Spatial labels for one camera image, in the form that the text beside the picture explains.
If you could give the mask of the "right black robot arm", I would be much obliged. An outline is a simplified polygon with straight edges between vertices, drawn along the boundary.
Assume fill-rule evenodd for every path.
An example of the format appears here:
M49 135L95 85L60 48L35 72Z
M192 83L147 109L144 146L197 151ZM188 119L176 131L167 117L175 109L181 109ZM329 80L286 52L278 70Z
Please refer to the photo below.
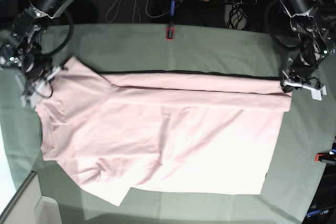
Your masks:
M29 6L14 19L11 30L1 44L1 68L17 68L15 77L22 92L23 105L35 107L42 99L52 95L44 94L46 86L62 69L53 65L53 57L65 48L74 33L74 22L67 7L74 0L28 0ZM37 41L48 28L48 21L65 15L69 30L66 39L51 52L42 52Z

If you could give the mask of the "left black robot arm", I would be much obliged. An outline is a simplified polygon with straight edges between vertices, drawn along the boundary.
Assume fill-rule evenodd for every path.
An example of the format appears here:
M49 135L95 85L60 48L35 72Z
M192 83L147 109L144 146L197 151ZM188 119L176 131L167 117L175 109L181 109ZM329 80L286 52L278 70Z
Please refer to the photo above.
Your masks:
M272 32L269 12L279 5L289 17L289 25L298 37L295 46L283 44ZM327 89L314 75L320 64L329 56L335 55L335 34L329 24L323 20L317 0L273 0L264 14L267 33L273 41L286 51L296 51L295 58L289 58L281 71L280 86L285 93L295 89L310 91L314 100L321 101L327 95Z

